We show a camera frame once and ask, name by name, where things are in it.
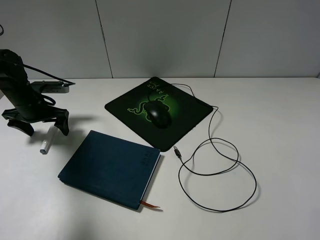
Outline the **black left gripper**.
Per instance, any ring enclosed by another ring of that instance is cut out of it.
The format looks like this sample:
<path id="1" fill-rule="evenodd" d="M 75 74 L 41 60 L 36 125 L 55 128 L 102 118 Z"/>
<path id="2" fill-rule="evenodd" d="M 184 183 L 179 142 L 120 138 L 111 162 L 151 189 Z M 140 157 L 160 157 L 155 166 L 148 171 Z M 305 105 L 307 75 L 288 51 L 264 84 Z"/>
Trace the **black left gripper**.
<path id="1" fill-rule="evenodd" d="M 16 105 L 13 109 L 6 109 L 2 116 L 9 120 L 7 126 L 17 129 L 28 136 L 34 134 L 34 129 L 30 123 L 37 122 L 55 122 L 54 126 L 58 128 L 64 136 L 68 136 L 69 112 L 47 104 L 23 104 Z"/>

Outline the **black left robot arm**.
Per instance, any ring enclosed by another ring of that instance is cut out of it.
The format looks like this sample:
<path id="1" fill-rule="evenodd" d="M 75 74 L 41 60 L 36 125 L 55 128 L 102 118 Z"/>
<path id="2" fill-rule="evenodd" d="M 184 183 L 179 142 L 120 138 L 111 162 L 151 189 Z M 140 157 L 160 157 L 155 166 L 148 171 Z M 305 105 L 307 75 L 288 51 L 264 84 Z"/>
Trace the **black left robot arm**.
<path id="1" fill-rule="evenodd" d="M 55 81 L 29 82 L 25 69 L 34 70 Z M 73 82 L 51 75 L 23 63 L 22 58 L 9 49 L 0 51 L 0 90 L 14 106 L 2 113 L 8 126 L 28 136 L 34 134 L 33 123 L 54 123 L 63 135 L 69 134 L 69 111 L 55 107 L 56 101 L 43 93 L 54 93 Z"/>

